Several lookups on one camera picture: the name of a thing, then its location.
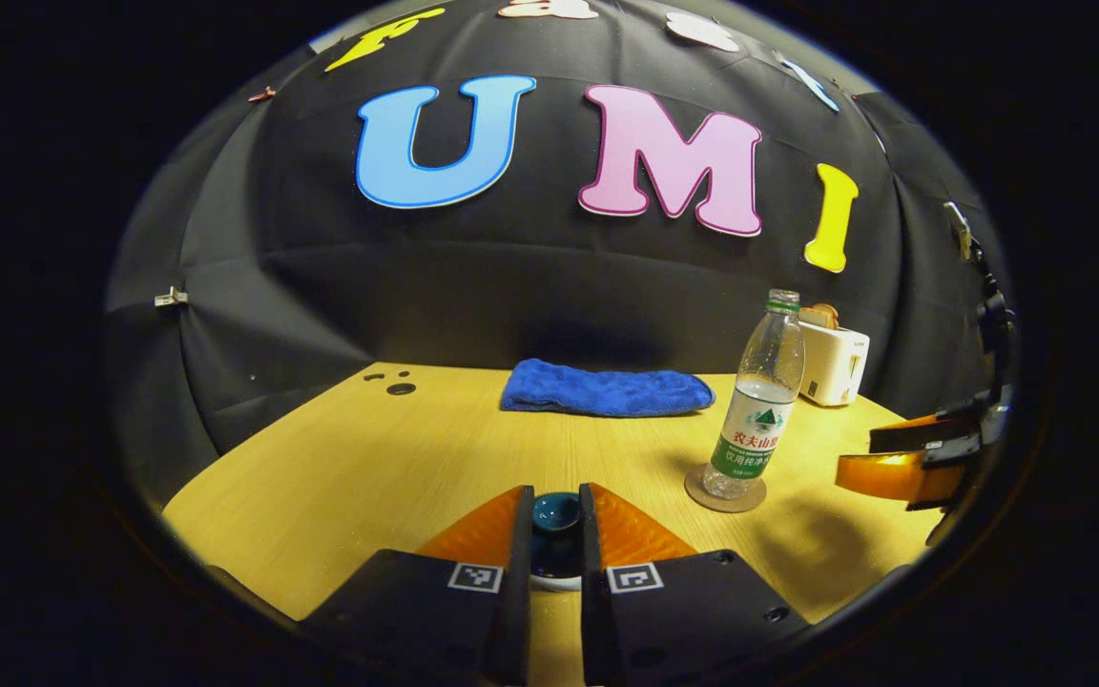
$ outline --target pink letter m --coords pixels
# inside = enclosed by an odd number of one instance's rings
[[[601,106],[601,160],[597,180],[579,191],[593,213],[639,214],[650,204],[639,190],[639,159],[651,176],[664,212],[679,218],[698,185],[711,175],[711,190],[695,214],[724,234],[757,235],[754,148],[763,132],[732,114],[712,112],[686,142],[655,96],[623,86],[592,86],[584,95]]]

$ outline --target coaster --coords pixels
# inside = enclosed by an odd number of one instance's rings
[[[759,477],[752,480],[748,491],[745,491],[745,496],[739,497],[739,499],[729,501],[707,495],[706,488],[702,488],[702,474],[706,473],[706,466],[707,464],[699,465],[685,475],[685,491],[689,492],[690,499],[698,501],[706,508],[720,513],[742,513],[757,508],[766,500],[766,481]]]

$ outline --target wooden table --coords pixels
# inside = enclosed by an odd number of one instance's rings
[[[202,561],[301,620],[378,549],[413,552],[519,484],[540,495],[596,481],[699,552],[733,549],[811,622],[914,561],[941,517],[834,486],[839,453],[866,452],[869,428],[901,419],[864,397],[841,409],[801,397],[763,475],[766,501],[724,514],[695,503],[684,478],[710,459],[735,375],[699,375],[720,398],[709,409],[644,419],[502,412],[509,376],[370,365],[214,462],[164,514]],[[386,392],[398,383],[415,391]],[[579,612],[577,592],[533,591],[533,686],[582,684]]]

